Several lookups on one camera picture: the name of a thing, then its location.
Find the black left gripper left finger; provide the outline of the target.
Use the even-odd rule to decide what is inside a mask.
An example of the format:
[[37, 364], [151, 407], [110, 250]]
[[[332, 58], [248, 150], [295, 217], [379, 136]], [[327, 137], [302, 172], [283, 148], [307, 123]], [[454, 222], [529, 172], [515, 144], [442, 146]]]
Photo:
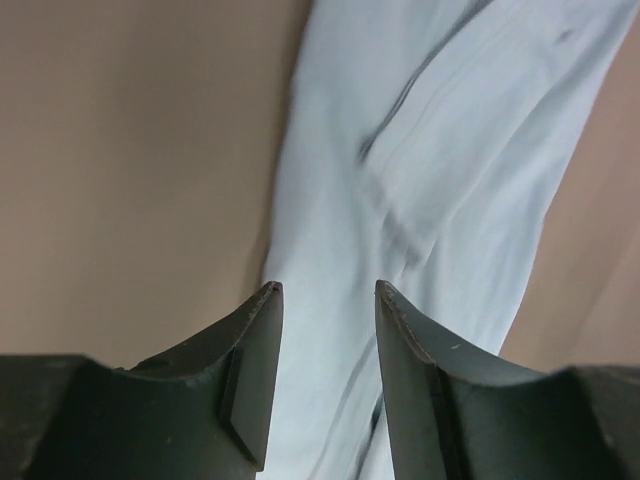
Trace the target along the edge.
[[5, 479], [252, 479], [265, 465], [283, 325], [269, 282], [132, 369], [1, 359]]

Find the light blue t-shirt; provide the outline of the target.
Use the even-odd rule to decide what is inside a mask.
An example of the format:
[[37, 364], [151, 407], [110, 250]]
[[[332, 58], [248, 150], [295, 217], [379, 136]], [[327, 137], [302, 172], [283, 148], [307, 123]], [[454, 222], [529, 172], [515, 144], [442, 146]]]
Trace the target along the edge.
[[498, 353], [635, 1], [317, 1], [264, 276], [284, 286], [266, 479], [393, 475], [375, 284]]

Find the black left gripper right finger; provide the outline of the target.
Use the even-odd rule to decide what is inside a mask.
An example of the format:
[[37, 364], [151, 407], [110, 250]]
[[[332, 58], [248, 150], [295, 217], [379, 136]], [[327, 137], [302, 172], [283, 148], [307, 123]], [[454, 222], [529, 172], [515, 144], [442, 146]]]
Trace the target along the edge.
[[521, 367], [376, 284], [376, 336], [399, 479], [635, 479], [639, 371]]

